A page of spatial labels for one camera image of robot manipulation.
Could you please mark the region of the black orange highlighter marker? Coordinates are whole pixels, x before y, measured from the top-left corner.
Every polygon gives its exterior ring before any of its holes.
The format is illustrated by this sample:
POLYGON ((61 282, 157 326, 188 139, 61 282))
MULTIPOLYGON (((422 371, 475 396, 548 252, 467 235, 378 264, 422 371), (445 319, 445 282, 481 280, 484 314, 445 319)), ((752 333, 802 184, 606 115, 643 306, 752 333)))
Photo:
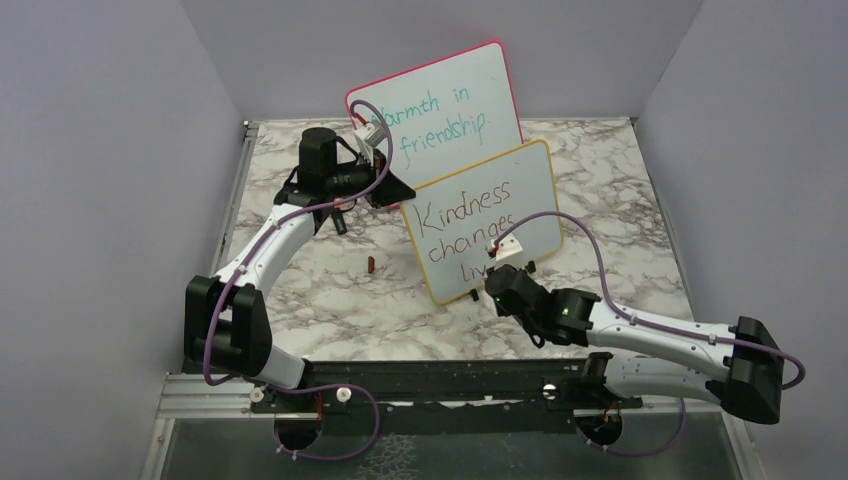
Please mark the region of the black orange highlighter marker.
POLYGON ((331 218, 334 224, 334 228, 338 235, 345 235, 348 231, 346 221, 344 219, 344 213, 342 211, 334 211, 331 214, 331 218))

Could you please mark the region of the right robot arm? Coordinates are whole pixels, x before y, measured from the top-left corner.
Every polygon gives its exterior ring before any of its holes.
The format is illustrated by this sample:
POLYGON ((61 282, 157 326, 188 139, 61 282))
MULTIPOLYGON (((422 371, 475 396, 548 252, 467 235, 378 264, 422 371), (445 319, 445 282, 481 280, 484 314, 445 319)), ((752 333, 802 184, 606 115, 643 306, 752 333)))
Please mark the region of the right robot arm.
POLYGON ((546 290, 523 269, 491 268, 484 283, 496 313, 547 343, 626 351, 577 380, 579 398, 600 407, 615 395, 699 399, 743 420, 780 420, 785 361, 763 322, 703 324, 610 306, 574 288, 546 290))

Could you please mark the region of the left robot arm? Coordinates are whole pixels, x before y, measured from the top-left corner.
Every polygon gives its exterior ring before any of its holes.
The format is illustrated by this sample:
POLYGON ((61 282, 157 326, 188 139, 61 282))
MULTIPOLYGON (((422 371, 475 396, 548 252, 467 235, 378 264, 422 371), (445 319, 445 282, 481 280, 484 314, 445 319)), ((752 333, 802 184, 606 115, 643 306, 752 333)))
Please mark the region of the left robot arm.
POLYGON ((298 164, 260 232, 214 275, 197 275, 187 285, 184 355, 205 376, 217 368, 227 377, 275 385, 277 398, 290 410, 310 405, 315 386, 304 376, 307 362, 274 346, 264 296, 327 219, 338 234, 345 233, 344 205, 365 199, 384 208, 414 198, 378 147, 388 138, 386 128, 366 123, 355 132, 354 160, 341 163, 338 149, 346 142, 334 130, 303 132, 298 164))

